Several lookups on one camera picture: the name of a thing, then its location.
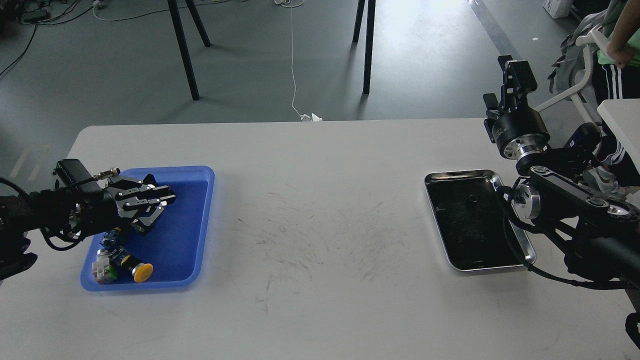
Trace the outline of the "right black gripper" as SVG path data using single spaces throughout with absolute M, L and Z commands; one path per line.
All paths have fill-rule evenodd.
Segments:
M 500 102 L 494 93 L 482 96 L 487 136 L 499 155 L 508 160 L 541 154 L 550 134 L 540 114 L 528 104 L 527 95 L 538 88 L 530 63 L 514 60 L 511 55 L 499 55 L 497 61 L 502 69 Z

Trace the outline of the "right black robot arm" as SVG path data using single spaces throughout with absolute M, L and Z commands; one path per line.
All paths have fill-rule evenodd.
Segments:
M 638 291 L 640 285 L 639 210 L 585 182 L 587 170 L 599 165 L 595 150 L 598 127 L 581 125 L 575 145 L 548 146 L 550 134 L 527 95 L 537 81 L 526 60 L 500 55 L 500 98 L 485 93 L 484 127 L 501 157 L 516 161 L 519 174 L 513 186 L 497 189 L 504 216 L 516 227 L 545 235 L 564 253 L 569 273 L 582 280 L 551 275 L 522 256 L 530 272 L 549 280 L 593 290 Z

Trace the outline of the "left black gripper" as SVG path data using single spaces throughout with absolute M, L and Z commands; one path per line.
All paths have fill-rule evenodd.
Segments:
M 138 235 L 148 235 L 166 205 L 173 204 L 177 196 L 169 186 L 160 186 L 158 183 L 156 186 L 146 186 L 141 183 L 142 180 L 126 176 L 112 177 L 100 193 L 78 199 L 70 211 L 70 238 L 81 240 L 122 224 Z

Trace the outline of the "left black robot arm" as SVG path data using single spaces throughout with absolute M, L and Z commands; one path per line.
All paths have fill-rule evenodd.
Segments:
M 26 193 L 13 182 L 1 182 L 16 194 L 1 198 L 1 278 L 27 271 L 37 260 L 29 252 L 26 233 L 38 229 L 46 244 L 56 251 L 75 248 L 89 236 L 110 232 L 107 253 L 111 261 L 130 271 L 137 282 L 145 281 L 153 267 L 132 256 L 116 242 L 119 231 L 133 229 L 146 235 L 167 205 L 177 196 L 160 186 L 153 174 L 126 177 L 118 168 L 92 175 L 78 159 L 57 162 L 53 189 Z

